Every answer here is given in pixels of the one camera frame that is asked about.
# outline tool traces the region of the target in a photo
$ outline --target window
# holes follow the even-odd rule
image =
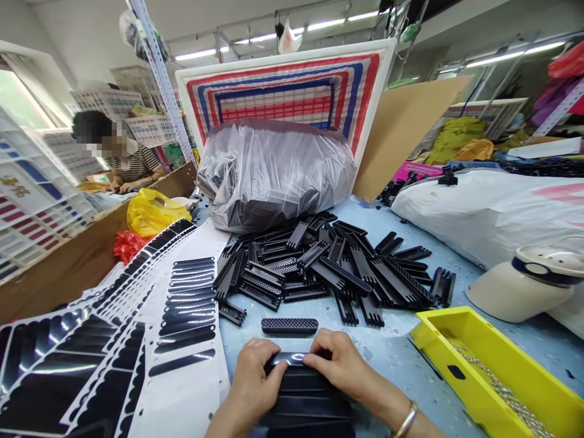
[[[25,128],[55,128],[21,80],[9,70],[0,69],[0,105]]]

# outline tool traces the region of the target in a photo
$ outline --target person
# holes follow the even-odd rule
[[[100,111],[82,111],[73,117],[73,133],[79,144],[103,157],[112,173],[109,189],[128,193],[149,186],[164,176],[164,167],[146,146],[128,138],[123,129]]]
[[[315,355],[329,350],[332,360]],[[268,339],[252,339],[237,358],[233,384],[213,416],[205,438],[244,438],[276,404],[288,363],[279,362],[266,376],[264,366],[280,347]],[[398,387],[377,374],[344,332],[320,329],[303,358],[332,385],[365,406],[401,438],[445,438]]]

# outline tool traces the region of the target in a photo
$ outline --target table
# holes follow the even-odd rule
[[[577,395],[584,397],[584,341],[573,335],[548,315],[539,315],[522,324],[509,324],[495,319],[473,306],[464,291],[483,272],[429,233],[409,224],[377,201],[367,204],[351,196],[331,210],[340,220],[366,229],[372,245],[376,245],[390,231],[404,239],[403,249],[422,245],[432,251],[424,260],[428,273],[439,266],[456,273],[452,307],[469,305],[488,319],[498,330],[538,361]],[[233,379],[237,355],[251,338],[264,338],[260,327],[262,318],[316,318],[320,327],[346,332],[365,357],[382,376],[391,380],[406,395],[415,400],[420,409],[449,437],[478,438],[487,434],[466,414],[464,405],[446,381],[440,380],[421,354],[408,340],[408,333],[418,324],[412,311],[382,309],[384,328],[365,325],[361,309],[356,308],[360,324],[344,325],[333,297],[282,304],[277,313],[242,295],[229,298],[248,315],[242,327],[221,319],[229,377]],[[307,352],[312,344],[309,338],[271,338],[282,351]],[[355,429],[359,438],[389,436],[388,429],[368,412],[358,410]],[[254,430],[252,436],[262,436]]]

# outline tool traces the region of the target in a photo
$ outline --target dark hair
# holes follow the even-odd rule
[[[71,136],[79,143],[101,143],[112,131],[113,122],[101,111],[82,111],[73,117]]]

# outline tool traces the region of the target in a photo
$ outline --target red plastic bag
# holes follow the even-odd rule
[[[116,234],[116,244],[114,246],[114,256],[119,257],[124,265],[128,265],[130,260],[148,243],[151,238],[140,236],[134,231],[118,231]]]
[[[551,62],[547,73],[555,79],[584,75],[584,41]]]

